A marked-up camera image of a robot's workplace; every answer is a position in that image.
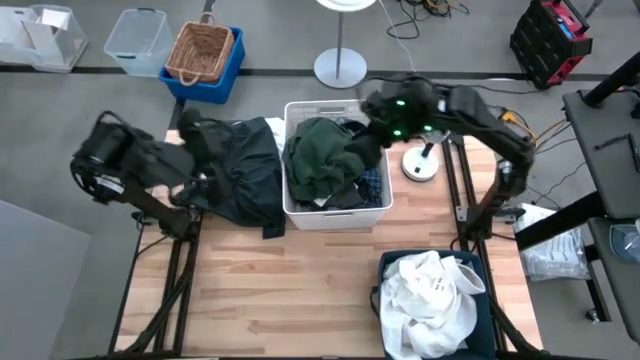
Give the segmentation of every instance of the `blue bin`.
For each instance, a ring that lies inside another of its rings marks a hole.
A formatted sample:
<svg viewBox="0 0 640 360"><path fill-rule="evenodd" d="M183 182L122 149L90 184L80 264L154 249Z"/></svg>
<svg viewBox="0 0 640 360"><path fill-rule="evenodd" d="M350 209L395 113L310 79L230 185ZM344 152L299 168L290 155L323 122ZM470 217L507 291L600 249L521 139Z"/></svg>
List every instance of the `blue bin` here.
<svg viewBox="0 0 640 360"><path fill-rule="evenodd" d="M231 32L235 38L233 49L224 66L224 71L217 84L196 83L192 86L184 86L180 80L171 77L164 67L160 71L162 80L176 99L196 100L210 102L214 104L224 104L229 99L233 83L236 81L240 65L244 60L244 45L242 43L242 30L231 27Z"/></svg>
<svg viewBox="0 0 640 360"><path fill-rule="evenodd" d="M437 250L440 257L454 256L456 259L462 260L462 263L473 268L478 274L482 282L487 284L484 271L482 269L482 263L480 258L468 252L463 251L448 251ZM384 281L384 270L387 265L390 265L399 258L407 255L420 254L425 250L398 250L390 251L382 254L380 258L380 265L378 267L378 286L371 289L371 295L376 294L378 298L378 304L380 304L380 292L378 287L382 285ZM496 358L496 346L495 338L493 336L493 324L491 323L491 309L489 305L489 295L485 292L483 294L472 295L476 301L476 307L478 309L478 321L476 327L469 337L467 337L468 349L460 349L455 353L447 356L440 357L441 360L494 360ZM385 357L392 359L392 357L385 351Z"/></svg>

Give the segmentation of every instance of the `plastic storage bin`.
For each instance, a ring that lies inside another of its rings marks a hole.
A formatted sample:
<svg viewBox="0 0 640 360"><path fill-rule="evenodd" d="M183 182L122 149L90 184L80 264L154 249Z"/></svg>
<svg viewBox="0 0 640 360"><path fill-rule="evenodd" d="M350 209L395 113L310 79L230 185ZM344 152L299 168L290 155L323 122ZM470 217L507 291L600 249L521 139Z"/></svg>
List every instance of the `plastic storage bin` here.
<svg viewBox="0 0 640 360"><path fill-rule="evenodd" d="M325 117L336 120L348 118L365 125L369 119L360 111L358 100L304 101L291 102L284 108L285 138L296 132L298 124L312 117ZM383 151L378 165L382 181L382 207L339 211L306 211L291 199L287 178L282 176L282 206L291 221L300 230L355 229L374 226L384 213L393 205L391 174L387 152Z"/></svg>
<svg viewBox="0 0 640 360"><path fill-rule="evenodd" d="M29 8L0 7L0 62L31 64L35 50L28 51L30 40L22 21L35 21L36 13Z"/></svg>
<svg viewBox="0 0 640 360"><path fill-rule="evenodd" d="M0 40L0 61L29 64L41 71L67 73L87 47L89 38L68 7L33 5L4 10L1 20L4 26L10 27L10 31ZM59 20L60 13L66 14L66 20L51 26L47 21Z"/></svg>
<svg viewBox="0 0 640 360"><path fill-rule="evenodd" d="M229 99L233 83L236 81L240 65L244 60L244 45L242 43L242 30L231 27L231 32L235 38L235 43L231 49L231 54L224 67L220 81L217 84L196 83L192 86L184 86L180 80L171 77L166 69L160 72L160 80L167 84L171 94L176 99L188 99L204 101L214 104L224 104Z"/></svg>
<svg viewBox="0 0 640 360"><path fill-rule="evenodd" d="M462 260L462 263L470 266L476 274L480 277L482 282L487 284L487 278L482 269L482 263L480 258L476 255L464 252L464 251L449 251L449 250L437 250L440 257L454 256L456 259ZM380 292L379 286L384 281L383 274L387 265L390 265L399 258L407 255L420 254L425 250L397 250L390 251L382 254L380 257L380 264L378 265L378 286L371 289L371 296L376 296L378 304L380 304ZM455 353L447 356L442 356L438 359L441 360L494 360L496 358L496 346L495 338L493 336L493 324L491 322L491 308L489 305L489 295L485 292L483 294L472 295L476 301L476 308L478 310L478 320L476 327L465 342L468 349L460 349ZM379 311L374 308L373 302L371 303L376 315ZM391 356L385 351L385 357L391 359Z"/></svg>
<svg viewBox="0 0 640 360"><path fill-rule="evenodd" d="M133 76L156 77L173 47L164 11L138 8L122 12L104 52Z"/></svg>

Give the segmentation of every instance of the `concrete floor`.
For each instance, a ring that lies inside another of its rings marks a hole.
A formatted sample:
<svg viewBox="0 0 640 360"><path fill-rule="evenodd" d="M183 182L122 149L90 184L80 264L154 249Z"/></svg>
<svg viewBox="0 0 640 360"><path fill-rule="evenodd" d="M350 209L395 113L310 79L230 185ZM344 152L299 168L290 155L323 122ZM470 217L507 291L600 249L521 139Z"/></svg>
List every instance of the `concrete floor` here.
<svg viewBox="0 0 640 360"><path fill-rule="evenodd" d="M243 64L245 69L308 70L315 56L335 42L333 36L322 34L326 27L333 27L330 24L336 20L335 14L319 9L315 1L252 0L250 4L247 1L218 0L215 5L220 21L245 30L248 53ZM5 2L28 4L26 0ZM423 37L405 42L418 69L439 72L440 78L450 75L456 79L477 78L480 73L518 73L517 63L505 44L528 1L492 0L482 5L463 2L470 7L470 16L454 15L450 21L429 19L420 24ZM205 2L113 0L89 4L79 0L56 0L55 3L74 8L78 21L90 37L92 42L80 61L80 66L90 69L114 66L102 54L102 46L110 31L109 24L115 22L122 9L144 6L162 9L167 12L175 35L181 23L199 16ZM394 20L402 19L394 1L385 0L385 3ZM586 9L590 0L574 3L579 9ZM365 55L371 70L407 70L404 53L384 34L387 25L383 16L377 5L362 13L350 14L345 20L345 44ZM492 16L501 16L504 21L490 21ZM591 22L590 33L593 32L596 38L594 54L576 69L577 72L605 74L640 48L640 38L624 36L630 31L640 31L640 14L631 0L606 1ZM296 28L313 31L303 35L291 30ZM473 40L481 35L486 41ZM465 40L469 41L469 46L451 46L452 39L462 41L463 38L471 38ZM112 335L137 232L129 218L132 209L118 204L103 207L93 203L71 181L68 163L101 110L114 110L160 139L169 125L174 99L164 85L154 79L124 75L4 73L8 70L0 66L0 83L3 84L0 88L3 114L0 153L10 154L0 157L0 199L93 237L52 358L103 354ZM481 83L516 91L531 89L524 82L442 81ZM517 110L534 131L540 132L562 118L563 93L593 85L567 82L544 93L530 95L483 90L481 94L488 103ZM290 101L354 97L353 90L328 89L312 77L248 76L237 80L225 106L187 102L186 107L199 108L203 114L220 119L249 119L282 116L285 104ZM568 130L552 143L573 137ZM529 184L546 192L582 161L576 142L561 145L539 156ZM36 163L45 165L36 167ZM592 190L588 169L583 167L550 197L560 205L567 205ZM535 194L526 192L516 200L536 198ZM549 206L550 202L542 200L540 204ZM584 311L592 307L583 282L562 280L529 285L542 340L545 349L551 353L606 359L640 358L640 348L626 336L611 291L606 286L605 295L613 322L592 325L583 317Z"/></svg>

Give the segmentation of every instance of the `wicker basket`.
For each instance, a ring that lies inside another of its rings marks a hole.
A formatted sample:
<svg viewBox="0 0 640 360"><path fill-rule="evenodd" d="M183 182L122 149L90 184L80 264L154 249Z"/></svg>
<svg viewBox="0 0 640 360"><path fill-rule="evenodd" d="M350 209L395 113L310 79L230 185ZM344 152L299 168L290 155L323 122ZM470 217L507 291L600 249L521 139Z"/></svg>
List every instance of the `wicker basket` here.
<svg viewBox="0 0 640 360"><path fill-rule="evenodd" d="M207 16L213 24L203 22ZM205 12L201 22L190 21L180 30L167 60L167 71L184 86L197 82L215 84L222 76L233 43L231 29L216 25L213 14Z"/></svg>

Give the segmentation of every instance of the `white towel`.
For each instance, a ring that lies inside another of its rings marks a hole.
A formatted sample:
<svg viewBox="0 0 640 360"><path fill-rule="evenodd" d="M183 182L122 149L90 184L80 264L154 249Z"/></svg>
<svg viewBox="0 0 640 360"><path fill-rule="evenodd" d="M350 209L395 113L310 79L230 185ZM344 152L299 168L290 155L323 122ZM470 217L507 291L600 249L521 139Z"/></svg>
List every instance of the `white towel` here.
<svg viewBox="0 0 640 360"><path fill-rule="evenodd" d="M473 269L437 251L387 266L380 293L385 350L396 360L438 358L466 347L476 326L471 295L485 292Z"/></svg>
<svg viewBox="0 0 640 360"><path fill-rule="evenodd" d="M284 150L284 120L280 118L265 118L267 124L273 132L273 138L276 140L276 146L278 146L278 155L282 157L282 151Z"/></svg>

